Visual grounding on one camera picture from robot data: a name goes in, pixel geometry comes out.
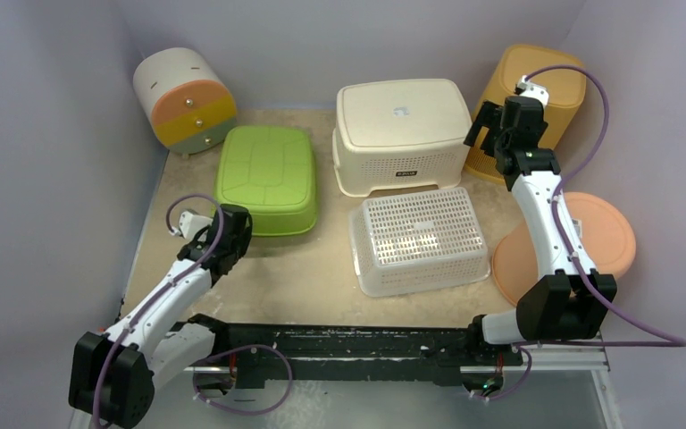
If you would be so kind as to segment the yellow mesh waste basket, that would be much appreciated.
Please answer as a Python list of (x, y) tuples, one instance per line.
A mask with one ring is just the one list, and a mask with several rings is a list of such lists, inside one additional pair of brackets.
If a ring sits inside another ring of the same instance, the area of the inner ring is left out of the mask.
[[(557, 64), (575, 65), (580, 68), (584, 66), (577, 57), (555, 49), (525, 44), (508, 47), (483, 90), (472, 118), (476, 118), (484, 101), (489, 100), (500, 105), (506, 97), (513, 95), (515, 85), (523, 75)], [(548, 128), (542, 136), (540, 146), (553, 149), (585, 98), (586, 77), (577, 71), (556, 70), (545, 71), (533, 77), (531, 81), (541, 85), (549, 93), (548, 105), (545, 108)], [(475, 146), (469, 149), (464, 169), (486, 181), (502, 184), (504, 180), (496, 170), (495, 159), (485, 155), (480, 149), (486, 134), (487, 130), (482, 129)]]

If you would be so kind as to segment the cream plastic storage basket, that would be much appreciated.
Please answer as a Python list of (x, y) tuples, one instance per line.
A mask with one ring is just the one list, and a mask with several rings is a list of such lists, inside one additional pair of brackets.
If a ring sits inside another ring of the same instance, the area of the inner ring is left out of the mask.
[(331, 153), (343, 194), (460, 183), (472, 119), (454, 81), (349, 85), (339, 90), (335, 113)]

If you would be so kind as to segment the peach plastic bucket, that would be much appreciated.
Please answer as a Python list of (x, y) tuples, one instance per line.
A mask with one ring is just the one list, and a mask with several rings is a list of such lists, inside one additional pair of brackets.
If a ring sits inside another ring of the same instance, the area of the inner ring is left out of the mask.
[[(583, 192), (566, 192), (565, 203), (581, 243), (600, 273), (624, 276), (636, 255), (632, 227), (616, 207)], [(538, 280), (537, 260), (525, 222), (497, 245), (491, 262), (493, 279), (504, 298), (515, 306)]]

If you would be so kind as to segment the white perforated strainer basket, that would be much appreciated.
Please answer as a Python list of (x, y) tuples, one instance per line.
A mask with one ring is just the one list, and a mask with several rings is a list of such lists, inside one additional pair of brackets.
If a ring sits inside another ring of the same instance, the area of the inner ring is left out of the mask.
[(360, 290), (382, 298), (481, 282), (489, 247), (466, 189), (367, 198), (348, 215)]

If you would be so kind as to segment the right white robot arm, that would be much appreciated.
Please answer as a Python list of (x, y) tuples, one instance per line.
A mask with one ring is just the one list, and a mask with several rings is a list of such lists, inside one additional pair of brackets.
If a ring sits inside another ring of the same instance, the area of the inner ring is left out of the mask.
[(510, 96), (501, 105), (486, 100), (464, 141), (474, 146), (487, 129), (480, 148), (495, 158), (523, 213), (539, 276), (515, 309), (474, 318), (478, 332), (465, 350), (479, 364), (501, 345), (594, 338), (617, 292), (615, 277), (598, 271), (574, 229), (556, 155), (539, 146), (547, 127), (544, 105), (534, 97)]

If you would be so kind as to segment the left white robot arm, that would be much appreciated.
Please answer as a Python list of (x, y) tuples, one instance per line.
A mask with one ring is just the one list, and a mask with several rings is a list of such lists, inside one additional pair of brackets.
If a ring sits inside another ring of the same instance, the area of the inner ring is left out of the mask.
[(242, 258), (253, 220), (242, 206), (223, 205), (214, 218), (184, 213), (178, 233), (188, 238), (159, 284), (105, 332), (86, 332), (74, 346), (69, 404), (94, 428), (133, 428), (155, 393), (191, 363), (218, 366), (230, 341), (208, 322), (181, 322), (183, 312)]

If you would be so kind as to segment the cylindrical mini drawer cabinet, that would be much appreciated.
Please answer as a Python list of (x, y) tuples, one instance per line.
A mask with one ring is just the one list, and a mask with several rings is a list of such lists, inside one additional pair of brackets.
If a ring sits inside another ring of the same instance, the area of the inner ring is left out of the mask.
[(173, 47), (148, 56), (132, 84), (156, 138), (172, 153), (204, 152), (237, 126), (233, 95), (192, 49)]

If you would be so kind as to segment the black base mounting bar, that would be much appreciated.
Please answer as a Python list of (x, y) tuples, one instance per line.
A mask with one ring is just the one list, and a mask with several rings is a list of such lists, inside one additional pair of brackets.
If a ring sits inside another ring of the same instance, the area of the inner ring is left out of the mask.
[(502, 367), (518, 369), (520, 353), (481, 339), (466, 327), (374, 327), (225, 323), (197, 314), (177, 322), (175, 332), (203, 326), (214, 339), (207, 356), (228, 362), (237, 350), (237, 386), (262, 389), (268, 381), (430, 382), (479, 390)]

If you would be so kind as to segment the aluminium frame rail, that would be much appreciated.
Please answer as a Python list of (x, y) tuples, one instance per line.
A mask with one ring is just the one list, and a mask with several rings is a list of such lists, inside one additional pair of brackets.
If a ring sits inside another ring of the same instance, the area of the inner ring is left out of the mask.
[[(615, 398), (609, 390), (609, 382), (605, 374), (609, 368), (607, 354), (603, 341), (565, 342), (562, 344), (508, 345), (513, 352), (520, 353), (523, 363), (520, 368), (502, 367), (498, 374), (489, 378), (479, 390), (460, 386), (468, 394), (478, 400), (493, 401), (505, 398), (514, 391), (513, 386), (505, 385), (508, 373), (517, 372), (522, 380), (526, 380), (531, 372), (539, 371), (588, 371), (598, 387), (598, 401), (607, 420), (607, 426), (618, 428), (622, 422), (615, 407)], [(236, 357), (237, 350), (224, 352), (228, 358), (225, 364), (218, 364), (218, 357), (206, 356), (191, 363), (181, 373), (217, 374), (222, 376), (230, 387), (237, 387)], [(301, 381), (285, 380), (289, 384)], [(73, 408), (71, 426), (74, 428), (91, 428), (91, 417), (88, 413)]]

